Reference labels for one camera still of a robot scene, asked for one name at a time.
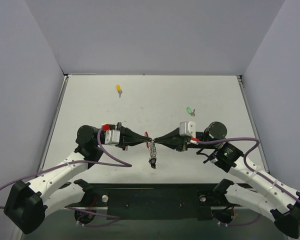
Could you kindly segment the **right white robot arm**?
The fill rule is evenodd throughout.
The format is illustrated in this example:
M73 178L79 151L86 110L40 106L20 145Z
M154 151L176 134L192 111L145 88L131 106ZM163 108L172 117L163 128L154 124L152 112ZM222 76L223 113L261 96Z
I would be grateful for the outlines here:
M212 122L203 132L196 131L193 121L181 122L174 131L155 138L156 144L183 152L188 148L212 149L206 162L252 187L247 190L228 179L214 189L214 201L227 202L255 211L271 220L286 236L300 237L300 191L287 186L265 172L248 158L260 141L253 137L226 138L227 128L218 121Z

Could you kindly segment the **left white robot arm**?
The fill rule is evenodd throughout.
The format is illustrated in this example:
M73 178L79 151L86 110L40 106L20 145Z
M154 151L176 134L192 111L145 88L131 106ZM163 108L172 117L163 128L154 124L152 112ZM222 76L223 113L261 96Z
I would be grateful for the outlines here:
M65 184L93 165L100 165L106 153L104 145L126 150L151 141L150 137L120 123L104 124L101 128L83 125L77 131L77 148L65 160L11 185L3 212L24 234L30 234L49 214L73 203L87 206L92 202L93 193L87 187L80 187L79 183Z

